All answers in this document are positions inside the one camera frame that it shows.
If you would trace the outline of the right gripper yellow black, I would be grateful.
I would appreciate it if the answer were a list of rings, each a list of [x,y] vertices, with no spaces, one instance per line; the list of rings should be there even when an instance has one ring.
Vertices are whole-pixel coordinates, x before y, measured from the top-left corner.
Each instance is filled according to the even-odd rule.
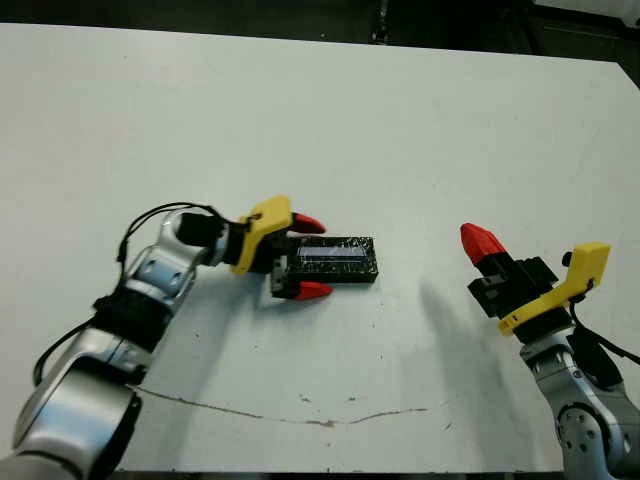
[[[489,230],[465,223],[460,227],[467,257],[481,277],[468,289],[485,314],[498,320],[500,332],[522,343],[569,324],[567,308],[597,287],[604,275],[611,246],[590,242],[576,246],[565,259],[563,282],[539,257],[515,260]]]

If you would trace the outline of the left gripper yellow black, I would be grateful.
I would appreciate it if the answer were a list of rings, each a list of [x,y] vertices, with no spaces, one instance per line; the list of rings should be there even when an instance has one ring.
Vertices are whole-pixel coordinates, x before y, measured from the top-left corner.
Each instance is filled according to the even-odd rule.
[[[222,262],[236,275],[270,275],[282,256],[287,231],[303,235],[320,235],[326,227],[317,219],[292,212],[286,195],[276,195],[256,204],[237,221],[227,221],[228,231]],[[295,300],[313,300],[333,292],[327,284],[301,281]]]

